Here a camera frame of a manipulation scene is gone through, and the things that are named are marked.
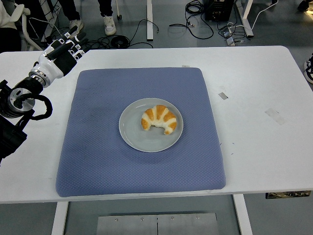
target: blue cushion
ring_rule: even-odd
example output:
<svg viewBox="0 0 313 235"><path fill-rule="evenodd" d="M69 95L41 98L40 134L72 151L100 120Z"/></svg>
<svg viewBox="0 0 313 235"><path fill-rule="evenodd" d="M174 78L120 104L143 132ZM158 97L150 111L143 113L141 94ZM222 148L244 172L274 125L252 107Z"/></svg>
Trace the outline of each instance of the blue cushion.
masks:
<svg viewBox="0 0 313 235"><path fill-rule="evenodd" d="M160 98L180 111L184 129L170 148L131 148L118 122L136 100ZM225 173L202 72L197 68L86 70L80 73L63 143L61 197L221 189Z"/></svg>

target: white shoe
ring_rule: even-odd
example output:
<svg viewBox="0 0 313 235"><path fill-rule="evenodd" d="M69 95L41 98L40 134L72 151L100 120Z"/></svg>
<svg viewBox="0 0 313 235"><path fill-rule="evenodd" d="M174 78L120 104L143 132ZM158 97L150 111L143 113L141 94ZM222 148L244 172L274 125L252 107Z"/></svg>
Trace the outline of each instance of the white shoe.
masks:
<svg viewBox="0 0 313 235"><path fill-rule="evenodd" d="M308 82L313 83L313 54L312 57L304 63L303 74Z"/></svg>
<svg viewBox="0 0 313 235"><path fill-rule="evenodd" d="M114 35L116 33L116 27L112 16L103 17L105 33L107 36Z"/></svg>
<svg viewBox="0 0 313 235"><path fill-rule="evenodd" d="M77 34L79 34L80 30L84 27L84 23L82 20L73 20L69 22L69 28L73 28L74 26L77 26L77 30L71 34L69 38L75 37Z"/></svg>

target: round plate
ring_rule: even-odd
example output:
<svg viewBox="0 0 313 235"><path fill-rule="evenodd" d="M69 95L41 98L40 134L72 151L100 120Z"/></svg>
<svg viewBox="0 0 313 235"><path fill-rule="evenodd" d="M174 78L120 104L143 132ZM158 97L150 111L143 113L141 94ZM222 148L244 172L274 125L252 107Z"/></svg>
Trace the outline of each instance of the round plate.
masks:
<svg viewBox="0 0 313 235"><path fill-rule="evenodd" d="M143 113L157 104L165 105L175 116L177 126L173 133L164 134L164 128L151 126L143 130L141 117ZM183 129L182 116L170 102L158 98L145 98L130 104L119 119L119 132L123 140L134 149L142 152L159 152L171 147L180 138Z"/></svg>

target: bitten croissant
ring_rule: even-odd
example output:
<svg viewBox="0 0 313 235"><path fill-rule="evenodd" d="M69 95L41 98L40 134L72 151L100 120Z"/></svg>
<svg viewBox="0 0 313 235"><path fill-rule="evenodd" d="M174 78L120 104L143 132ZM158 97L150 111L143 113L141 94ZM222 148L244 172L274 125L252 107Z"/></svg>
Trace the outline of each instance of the bitten croissant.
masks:
<svg viewBox="0 0 313 235"><path fill-rule="evenodd" d="M156 105L151 109L147 109L141 118L141 125L145 131L150 129L150 126L164 128L164 134L171 134L177 125L176 116L168 110L164 105Z"/></svg>

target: floor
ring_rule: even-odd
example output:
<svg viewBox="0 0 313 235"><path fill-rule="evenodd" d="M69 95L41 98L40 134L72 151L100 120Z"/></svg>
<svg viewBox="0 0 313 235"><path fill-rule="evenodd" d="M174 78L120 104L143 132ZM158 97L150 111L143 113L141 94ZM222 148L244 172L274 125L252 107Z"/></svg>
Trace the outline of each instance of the floor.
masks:
<svg viewBox="0 0 313 235"><path fill-rule="evenodd" d="M218 28L227 22L206 22L212 30L200 19L192 17L195 25L189 31L182 27L169 27L170 24L185 24L185 5L187 0L153 0L154 40L146 41L146 1L120 0L119 11L122 20L116 20L116 6L113 1L114 19L117 34L131 39L132 43L140 43L129 47L135 48L168 48L168 47L225 47L226 41L218 34ZM253 25L257 14L265 9L271 1L255 0L248 20ZM254 37L247 39L236 36L238 47L281 45L287 47L294 57L299 69L303 71L304 62L313 53L313 16L297 11L301 0L279 1L276 6L262 12L254 26ZM98 2L95 0L75 0L77 11L85 24L83 29L90 41L105 37L102 17ZM238 14L233 10L229 22L241 24ZM58 26L64 32L68 20L61 12ZM236 28L238 34L242 27ZM93 44L92 48L103 45ZM265 199L265 194L245 195L248 214L254 235L284 234L312 235L313 196L293 199ZM0 205L0 234L2 235L45 235L51 234L56 203L42 204L12 204ZM66 234L95 235L97 218L109 214L134 213L170 213L170 212L215 212L219 222L221 235L239 234L235 219L231 196L186 197L163 199L136 199L103 202L70 203Z"/></svg>

